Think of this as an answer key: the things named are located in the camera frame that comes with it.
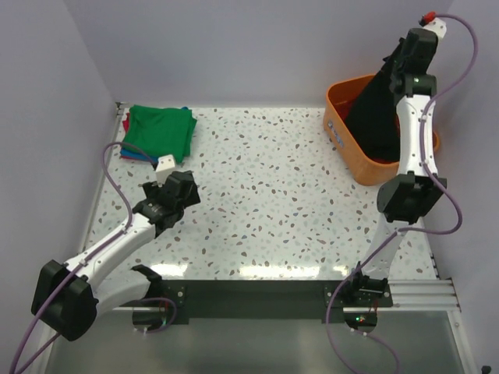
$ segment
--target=black mounting plate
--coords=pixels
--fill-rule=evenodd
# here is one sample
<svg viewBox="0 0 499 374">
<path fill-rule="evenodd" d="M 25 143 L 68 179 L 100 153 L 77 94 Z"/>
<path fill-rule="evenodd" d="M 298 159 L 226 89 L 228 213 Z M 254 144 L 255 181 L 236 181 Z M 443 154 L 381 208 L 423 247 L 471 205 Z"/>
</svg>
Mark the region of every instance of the black mounting plate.
<svg viewBox="0 0 499 374">
<path fill-rule="evenodd" d="M 178 308 L 176 324 L 191 318 L 212 319 L 319 319 L 324 321 L 330 295 L 340 280 L 162 280 L 162 295 Z M 343 323 L 343 308 L 391 307 L 387 293 L 358 291 L 353 302 L 334 301 L 331 322 Z M 131 302 L 126 306 L 140 305 Z"/>
</svg>

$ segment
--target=glass panel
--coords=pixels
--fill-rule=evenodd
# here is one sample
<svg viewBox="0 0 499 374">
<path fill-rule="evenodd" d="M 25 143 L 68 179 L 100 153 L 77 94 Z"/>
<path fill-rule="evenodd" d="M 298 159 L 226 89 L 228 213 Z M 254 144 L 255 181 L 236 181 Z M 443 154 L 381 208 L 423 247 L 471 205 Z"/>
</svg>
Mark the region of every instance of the glass panel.
<svg viewBox="0 0 499 374">
<path fill-rule="evenodd" d="M 392 373 L 390 353 L 331 325 L 338 346 L 359 370 Z M 446 312 L 381 312 L 374 332 L 399 354 L 404 374 L 463 374 Z M 312 320 L 193 319 L 162 333 L 133 330 L 131 312 L 110 312 L 75 342 L 56 343 L 51 374 L 350 374 Z"/>
</svg>

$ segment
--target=red cloth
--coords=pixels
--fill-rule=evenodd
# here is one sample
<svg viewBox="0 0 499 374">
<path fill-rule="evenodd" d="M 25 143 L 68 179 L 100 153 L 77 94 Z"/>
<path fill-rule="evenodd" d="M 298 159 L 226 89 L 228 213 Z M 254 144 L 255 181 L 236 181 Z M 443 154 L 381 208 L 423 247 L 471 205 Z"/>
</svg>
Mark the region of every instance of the red cloth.
<svg viewBox="0 0 499 374">
<path fill-rule="evenodd" d="M 123 128 L 125 130 L 125 133 L 128 132 L 128 128 L 130 127 L 130 112 L 126 114 L 126 120 L 122 121 Z"/>
<path fill-rule="evenodd" d="M 126 120 L 122 121 L 123 124 L 123 129 L 125 130 L 125 133 L 128 132 L 128 128 L 130 127 L 130 112 L 126 114 Z M 120 156 L 121 158 L 125 158 L 126 160 L 135 160 L 132 157 L 127 157 L 127 156 Z"/>
</svg>

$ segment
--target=black fabric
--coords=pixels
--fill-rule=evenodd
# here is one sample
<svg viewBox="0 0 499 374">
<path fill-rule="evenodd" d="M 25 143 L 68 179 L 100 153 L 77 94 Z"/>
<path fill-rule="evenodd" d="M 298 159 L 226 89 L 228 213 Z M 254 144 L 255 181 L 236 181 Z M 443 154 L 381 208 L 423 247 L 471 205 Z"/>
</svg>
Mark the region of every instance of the black fabric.
<svg viewBox="0 0 499 374">
<path fill-rule="evenodd" d="M 391 71 L 403 39 L 385 59 L 381 70 L 356 98 L 345 124 L 363 152 L 372 160 L 396 162 L 400 159 L 400 138 L 396 108 L 390 91 Z"/>
</svg>

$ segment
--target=robotic arm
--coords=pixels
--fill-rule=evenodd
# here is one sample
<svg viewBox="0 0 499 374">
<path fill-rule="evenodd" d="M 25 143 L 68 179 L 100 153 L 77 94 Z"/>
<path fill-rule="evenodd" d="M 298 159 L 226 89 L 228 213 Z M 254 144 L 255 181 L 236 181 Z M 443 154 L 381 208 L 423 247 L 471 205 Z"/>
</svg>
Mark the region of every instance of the robotic arm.
<svg viewBox="0 0 499 374">
<path fill-rule="evenodd" d="M 164 176 L 161 162 L 162 159 L 156 170 L 158 177 Z M 131 284 L 123 285 L 123 291 L 108 289 L 102 281 L 138 248 L 155 239 L 164 230 L 172 228 L 183 217 L 185 208 L 200 202 L 197 186 L 190 172 L 173 171 L 164 180 L 164 184 L 148 182 L 143 185 L 143 190 L 147 198 L 133 208 L 129 228 L 95 257 L 85 260 L 89 253 L 122 231 L 126 226 L 125 221 L 92 248 L 64 264 L 52 260 L 41 269 L 31 307 L 33 314 L 38 312 L 62 279 L 80 267 L 41 317 L 42 321 L 67 340 L 78 339 L 87 332 L 97 314 L 146 295 L 150 278 L 141 266 L 133 268 L 138 272 L 130 272 Z"/>
<path fill-rule="evenodd" d="M 421 163 L 421 146 L 424 146 L 426 165 L 437 176 L 432 129 L 434 105 L 427 113 L 423 141 L 420 141 L 419 134 L 423 110 L 437 91 L 436 78 L 426 74 L 426 70 L 446 30 L 445 22 L 438 18 L 423 28 L 411 29 L 407 38 L 401 39 L 392 56 L 387 58 L 394 61 L 389 89 L 393 93 L 400 124 L 400 162 L 397 175 L 378 191 L 378 226 L 370 249 L 361 263 L 399 228 L 413 225 L 420 217 L 424 217 L 442 195 Z M 446 179 L 438 180 L 447 186 Z M 352 293 L 362 289 L 382 297 L 388 284 L 391 263 L 405 234 L 406 231 L 398 232 L 397 237 L 354 276 L 353 286 L 345 291 Z"/>
</svg>

